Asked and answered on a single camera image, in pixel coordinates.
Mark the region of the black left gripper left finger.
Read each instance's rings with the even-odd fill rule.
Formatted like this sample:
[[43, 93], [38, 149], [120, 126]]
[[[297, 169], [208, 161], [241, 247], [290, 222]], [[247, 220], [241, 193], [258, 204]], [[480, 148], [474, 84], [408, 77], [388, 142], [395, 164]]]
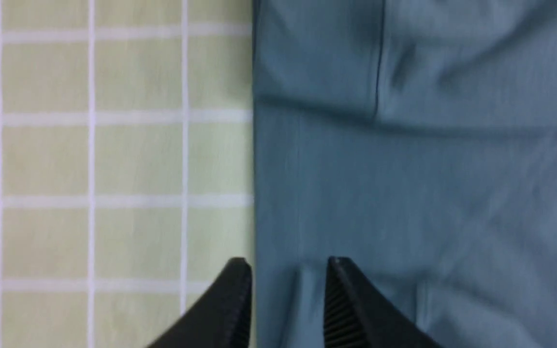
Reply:
[[151, 348], [248, 348], [252, 313], [252, 268], [229, 259], [214, 282]]

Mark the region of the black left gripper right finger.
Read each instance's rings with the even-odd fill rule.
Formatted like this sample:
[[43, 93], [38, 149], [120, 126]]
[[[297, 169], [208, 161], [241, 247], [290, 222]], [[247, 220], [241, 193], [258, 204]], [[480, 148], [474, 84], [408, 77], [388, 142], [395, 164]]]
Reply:
[[326, 348], [439, 348], [346, 257], [327, 261], [323, 302]]

